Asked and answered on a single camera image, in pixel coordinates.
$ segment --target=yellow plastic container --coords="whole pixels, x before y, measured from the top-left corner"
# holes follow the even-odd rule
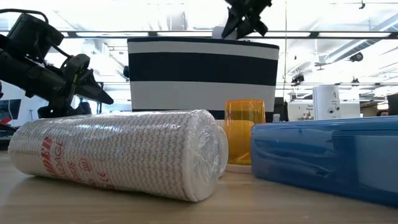
[[[264,101],[232,100],[225,104],[225,133],[228,138],[228,164],[251,165],[251,127],[266,122]]]

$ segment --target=ceiling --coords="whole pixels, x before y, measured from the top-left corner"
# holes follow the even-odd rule
[[[261,17],[269,30],[281,31],[281,35],[285,35],[285,30],[341,31],[334,34],[339,37],[350,35],[344,31],[398,31],[398,0],[363,2],[366,4],[365,7],[359,9],[361,0],[273,0],[272,7],[264,10]],[[29,0],[0,1],[0,8],[10,7],[44,12],[50,24],[64,31],[65,35],[87,31],[85,34],[78,33],[75,37],[69,36],[60,47],[69,54],[88,54],[98,82],[121,82],[106,84],[108,91],[125,91],[128,88],[126,79],[120,75],[123,73],[123,66],[128,65],[127,37],[147,35],[147,32],[142,31],[152,30],[194,30],[198,33],[188,35],[202,34],[214,26],[223,25],[227,18],[227,4],[223,0],[36,0],[34,3]],[[15,13],[0,14],[2,34],[7,33],[17,17],[18,14]],[[312,92],[313,86],[322,83],[350,83],[353,78],[358,78],[362,84],[354,88],[351,85],[340,85],[343,99],[378,99],[377,97],[398,92],[398,86],[396,88],[394,85],[385,84],[398,83],[398,40],[251,41],[276,44],[280,47],[277,96],[291,94],[303,97]],[[363,60],[350,62],[348,57],[358,52],[364,55]],[[55,51],[46,59],[55,65],[64,61],[64,57]],[[320,70],[320,67],[315,66],[316,63],[329,64],[322,66]],[[298,74],[304,75],[305,81],[302,85],[292,86],[292,77]]]

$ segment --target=table surface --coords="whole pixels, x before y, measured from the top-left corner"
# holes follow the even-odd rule
[[[226,173],[200,203],[29,177],[0,151],[0,223],[398,223],[398,209]]]

